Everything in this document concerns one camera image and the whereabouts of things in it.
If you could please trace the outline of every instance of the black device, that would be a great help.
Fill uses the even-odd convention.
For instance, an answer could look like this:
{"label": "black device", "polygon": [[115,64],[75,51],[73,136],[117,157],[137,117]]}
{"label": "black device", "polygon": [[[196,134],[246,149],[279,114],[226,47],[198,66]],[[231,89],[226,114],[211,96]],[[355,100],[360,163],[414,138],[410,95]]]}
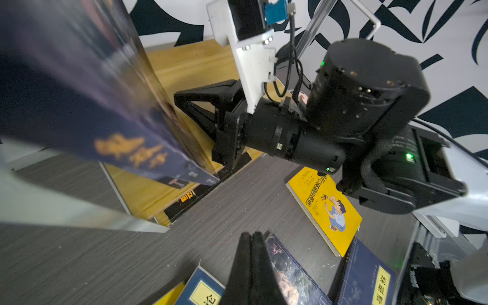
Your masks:
{"label": "black device", "polygon": [[[391,214],[461,196],[437,134],[408,123],[430,93],[419,63],[364,39],[333,43],[305,111],[261,99],[246,112],[239,81],[177,92],[175,104],[214,140],[212,160],[234,167],[245,146],[316,169],[343,167],[338,190]],[[193,102],[210,102],[215,112]]]}

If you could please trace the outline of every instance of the book title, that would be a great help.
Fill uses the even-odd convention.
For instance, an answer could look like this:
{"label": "book title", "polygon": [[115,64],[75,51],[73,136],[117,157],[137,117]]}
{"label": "book title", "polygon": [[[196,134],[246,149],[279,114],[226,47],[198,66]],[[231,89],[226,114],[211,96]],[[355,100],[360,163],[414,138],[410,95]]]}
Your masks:
{"label": "book title", "polygon": [[310,195],[308,196],[308,198],[306,200],[306,204],[308,206],[312,206],[312,203],[313,203],[313,201],[315,199],[315,195],[317,194],[317,192],[319,191],[320,186],[325,182],[326,179],[327,179],[327,176],[322,176],[322,177],[320,177],[317,180],[317,182],[313,186],[312,190],[310,191]]}

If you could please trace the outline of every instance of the blue book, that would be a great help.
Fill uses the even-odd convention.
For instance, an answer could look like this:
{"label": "blue book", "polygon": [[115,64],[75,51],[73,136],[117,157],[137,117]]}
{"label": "blue book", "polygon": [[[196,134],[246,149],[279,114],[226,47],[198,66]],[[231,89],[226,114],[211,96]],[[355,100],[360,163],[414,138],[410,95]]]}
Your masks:
{"label": "blue book", "polygon": [[225,286],[198,265],[175,305],[217,305]]}
{"label": "blue book", "polygon": [[278,286],[288,305],[332,305],[327,295],[274,234],[267,239],[266,248]]}
{"label": "blue book", "polygon": [[396,275],[359,239],[353,239],[337,305],[391,305]]}

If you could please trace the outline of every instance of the book cover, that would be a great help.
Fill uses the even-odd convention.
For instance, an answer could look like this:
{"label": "book cover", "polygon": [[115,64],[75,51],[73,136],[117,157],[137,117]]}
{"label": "book cover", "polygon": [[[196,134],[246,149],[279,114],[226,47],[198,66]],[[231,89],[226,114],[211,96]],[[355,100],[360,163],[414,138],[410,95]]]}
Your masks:
{"label": "book cover", "polygon": [[199,265],[175,305],[218,305],[224,291],[225,286]]}
{"label": "book cover", "polygon": [[362,218],[333,179],[304,167],[286,186],[332,252],[344,256]]}
{"label": "book cover", "polygon": [[268,237],[266,248],[278,286],[288,305],[332,305],[326,294],[274,234]]}
{"label": "book cover", "polygon": [[168,293],[163,295],[163,297],[157,300],[153,305],[174,305],[181,292],[183,291],[183,288],[184,283],[181,282],[173,289],[171,289]]}
{"label": "book cover", "polygon": [[396,275],[354,238],[337,305],[391,305]]}

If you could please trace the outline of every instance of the wall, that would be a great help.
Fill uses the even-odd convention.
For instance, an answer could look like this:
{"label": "wall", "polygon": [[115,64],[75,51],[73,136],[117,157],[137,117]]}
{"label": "wall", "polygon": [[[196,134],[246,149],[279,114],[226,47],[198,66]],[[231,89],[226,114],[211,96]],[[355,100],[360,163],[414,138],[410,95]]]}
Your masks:
{"label": "wall", "polygon": [[[124,0],[145,47],[178,46],[212,38],[208,0]],[[319,0],[295,0],[297,38]],[[398,53],[422,63],[432,98],[419,113],[488,159],[488,1],[362,0],[382,21],[374,36]],[[302,58],[305,75],[315,79],[330,43],[365,37],[372,24],[349,1],[338,0]],[[287,22],[274,26],[270,44],[289,40]]]}

